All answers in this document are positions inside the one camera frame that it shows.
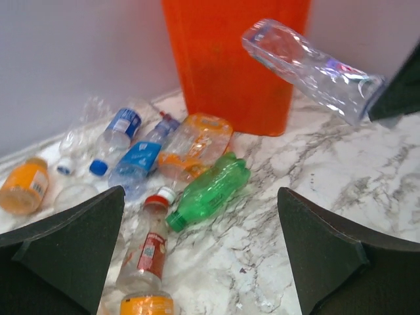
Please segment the large crushed orange bottle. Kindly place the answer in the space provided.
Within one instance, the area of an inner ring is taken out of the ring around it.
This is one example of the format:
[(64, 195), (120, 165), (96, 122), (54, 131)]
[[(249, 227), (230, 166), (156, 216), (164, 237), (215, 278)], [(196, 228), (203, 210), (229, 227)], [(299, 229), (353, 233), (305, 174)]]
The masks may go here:
[(233, 132), (223, 118), (189, 115), (159, 153), (160, 173), (169, 180), (193, 181), (228, 151)]

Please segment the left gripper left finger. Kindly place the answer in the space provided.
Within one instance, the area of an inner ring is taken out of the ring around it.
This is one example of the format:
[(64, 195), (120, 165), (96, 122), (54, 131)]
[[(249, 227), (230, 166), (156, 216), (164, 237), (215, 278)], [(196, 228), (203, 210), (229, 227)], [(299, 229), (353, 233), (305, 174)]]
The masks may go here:
[(115, 186), (1, 234), (2, 314), (96, 314), (121, 226)]

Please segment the small red label bottle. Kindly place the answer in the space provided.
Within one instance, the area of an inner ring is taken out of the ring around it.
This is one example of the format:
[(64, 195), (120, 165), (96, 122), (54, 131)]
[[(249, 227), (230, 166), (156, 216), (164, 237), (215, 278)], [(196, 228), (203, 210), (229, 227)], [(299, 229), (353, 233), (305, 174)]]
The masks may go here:
[(168, 237), (165, 218), (175, 198), (172, 189), (163, 187), (144, 201), (116, 280), (120, 291), (130, 294), (161, 289)]

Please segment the green sprite bottle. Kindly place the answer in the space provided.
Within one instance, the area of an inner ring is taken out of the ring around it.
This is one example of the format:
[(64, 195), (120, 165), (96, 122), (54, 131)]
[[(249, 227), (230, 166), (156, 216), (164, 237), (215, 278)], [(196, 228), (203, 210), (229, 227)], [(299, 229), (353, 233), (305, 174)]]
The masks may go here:
[(179, 205), (166, 223), (175, 232), (212, 217), (230, 198), (246, 185), (251, 171), (246, 160), (228, 152), (191, 182), (183, 192)]

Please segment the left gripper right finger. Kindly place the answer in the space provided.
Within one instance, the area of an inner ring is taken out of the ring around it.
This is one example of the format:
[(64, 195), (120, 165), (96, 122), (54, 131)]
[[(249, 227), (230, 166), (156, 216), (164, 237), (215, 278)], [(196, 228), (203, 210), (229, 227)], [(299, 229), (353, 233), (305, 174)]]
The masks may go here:
[(418, 314), (419, 244), (278, 190), (278, 214), (303, 314)]

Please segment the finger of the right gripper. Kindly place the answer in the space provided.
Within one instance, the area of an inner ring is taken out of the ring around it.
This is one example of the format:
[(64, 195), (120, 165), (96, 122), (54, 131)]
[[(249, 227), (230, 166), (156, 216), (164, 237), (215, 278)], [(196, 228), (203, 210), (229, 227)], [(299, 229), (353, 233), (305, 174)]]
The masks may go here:
[(386, 84), (367, 114), (371, 122), (393, 128), (406, 115), (419, 112), (419, 43)]

